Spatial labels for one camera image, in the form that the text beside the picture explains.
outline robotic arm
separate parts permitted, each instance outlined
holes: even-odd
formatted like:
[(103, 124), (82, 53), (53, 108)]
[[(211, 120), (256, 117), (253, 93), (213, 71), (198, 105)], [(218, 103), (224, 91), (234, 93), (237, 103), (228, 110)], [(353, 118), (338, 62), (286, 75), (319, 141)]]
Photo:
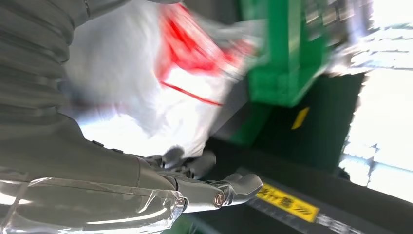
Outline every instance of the robotic arm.
[[(0, 1), (1, 193), (11, 191), (6, 196), (19, 198), (24, 191), (5, 189), (10, 183), (60, 178), (178, 191), (184, 212), (215, 210), (248, 201), (262, 186), (256, 175), (230, 175), (222, 181), (201, 182), (192, 179), (191, 173), (169, 170), (174, 161), (171, 155), (142, 158), (87, 141), (73, 119), (57, 112), (65, 102), (57, 85), (63, 76), (61, 64), (69, 59), (74, 29), (126, 2)], [(17, 200), (9, 204), (11, 208), (19, 205)], [(1, 216), (3, 227), (12, 210)]]

